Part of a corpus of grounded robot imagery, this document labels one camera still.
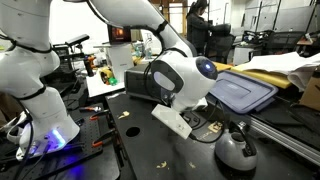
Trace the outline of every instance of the monitor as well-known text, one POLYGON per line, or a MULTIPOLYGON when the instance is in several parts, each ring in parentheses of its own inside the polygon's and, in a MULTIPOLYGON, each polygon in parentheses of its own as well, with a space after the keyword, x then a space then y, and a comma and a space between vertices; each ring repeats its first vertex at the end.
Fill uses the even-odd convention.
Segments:
POLYGON ((131 43, 130 29, 108 25, 108 33, 110 45, 131 43))

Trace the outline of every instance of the cardboard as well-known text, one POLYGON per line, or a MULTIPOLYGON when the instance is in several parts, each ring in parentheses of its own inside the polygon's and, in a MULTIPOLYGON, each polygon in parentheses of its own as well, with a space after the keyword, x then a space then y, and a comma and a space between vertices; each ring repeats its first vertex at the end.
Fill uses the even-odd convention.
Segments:
POLYGON ((320 67, 313 73, 300 104, 320 111, 320 67))

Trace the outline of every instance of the led light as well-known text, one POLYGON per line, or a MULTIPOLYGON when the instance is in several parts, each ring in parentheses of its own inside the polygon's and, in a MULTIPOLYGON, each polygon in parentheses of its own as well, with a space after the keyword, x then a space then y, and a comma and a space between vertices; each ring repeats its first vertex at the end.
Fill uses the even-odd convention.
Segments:
POLYGON ((57 130, 52 130, 52 134, 55 136, 55 138, 58 140, 59 146, 63 146, 66 141, 62 138, 61 134, 57 130))

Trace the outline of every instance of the paper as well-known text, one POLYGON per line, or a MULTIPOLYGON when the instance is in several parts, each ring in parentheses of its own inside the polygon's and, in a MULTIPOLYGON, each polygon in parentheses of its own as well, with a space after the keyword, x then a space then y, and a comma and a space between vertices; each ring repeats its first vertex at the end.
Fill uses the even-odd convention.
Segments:
POLYGON ((255 56, 243 66, 243 70, 265 70, 287 75, 288 80, 300 91, 306 88, 312 72, 320 64, 320 53, 309 58, 300 57, 297 52, 282 55, 255 56))

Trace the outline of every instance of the gray plastic lid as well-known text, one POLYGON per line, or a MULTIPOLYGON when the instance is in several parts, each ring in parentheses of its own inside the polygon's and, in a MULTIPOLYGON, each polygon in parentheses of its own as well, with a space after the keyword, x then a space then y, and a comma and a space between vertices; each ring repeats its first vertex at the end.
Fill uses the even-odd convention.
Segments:
POLYGON ((239 114, 246 114, 270 103, 278 88, 246 75, 221 71, 210 93, 239 114))

